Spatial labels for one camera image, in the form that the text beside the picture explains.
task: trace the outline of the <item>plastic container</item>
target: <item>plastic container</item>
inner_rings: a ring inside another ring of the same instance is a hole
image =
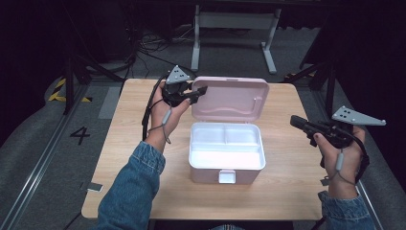
[[[262,79],[199,77],[192,90],[208,86],[192,105],[189,162],[197,183],[251,184],[265,167],[259,118],[269,85]]]

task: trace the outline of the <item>person's right arm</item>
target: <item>person's right arm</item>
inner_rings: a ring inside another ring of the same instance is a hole
[[[364,143],[363,129],[355,126],[353,135]],[[328,192],[319,193],[327,229],[374,229],[367,206],[355,188],[355,176],[361,162],[362,150],[355,142],[344,148],[343,167],[337,172],[336,163],[341,150],[332,146],[320,133],[314,134],[314,139],[325,157],[329,178]]]

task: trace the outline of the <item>box latch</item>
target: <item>box latch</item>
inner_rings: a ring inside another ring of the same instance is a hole
[[[221,170],[218,173],[218,183],[220,184],[236,184],[236,171]]]

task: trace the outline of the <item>hand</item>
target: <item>hand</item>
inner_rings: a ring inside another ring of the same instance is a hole
[[[363,129],[355,126],[352,134],[364,143],[365,131]],[[351,183],[355,183],[355,176],[362,157],[361,148],[355,142],[352,142],[350,146],[343,149],[344,162],[340,174],[338,174],[335,166],[341,150],[332,146],[321,133],[314,134],[314,140],[316,140],[322,155],[325,157],[325,168],[330,179],[328,186],[329,196],[346,199],[357,197],[355,185]]]
[[[190,100],[186,99],[178,106],[173,107],[171,109],[171,113],[169,115],[167,123],[164,126],[161,126],[165,115],[170,110],[170,106],[162,100],[163,99],[162,88],[164,87],[164,85],[165,83],[161,82],[153,96],[152,104],[150,105],[152,106],[153,104],[155,104],[154,106],[152,106],[150,115],[152,130],[148,133],[148,136],[146,138],[147,143],[149,143],[150,145],[152,145],[161,152],[164,152],[167,138],[175,130],[175,128],[179,124],[180,117],[189,108],[189,105],[191,104]]]

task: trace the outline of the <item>white triangular bracket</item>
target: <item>white triangular bracket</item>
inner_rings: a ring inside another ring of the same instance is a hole
[[[188,81],[191,78],[191,76],[185,74],[183,70],[179,68],[178,65],[176,65],[172,71],[170,72],[168,78],[167,78],[167,84],[173,84],[173,83],[178,83],[178,82],[183,82],[183,81]]]
[[[385,126],[385,120],[378,120],[368,115],[341,106],[332,116],[331,119],[352,124],[355,126]]]

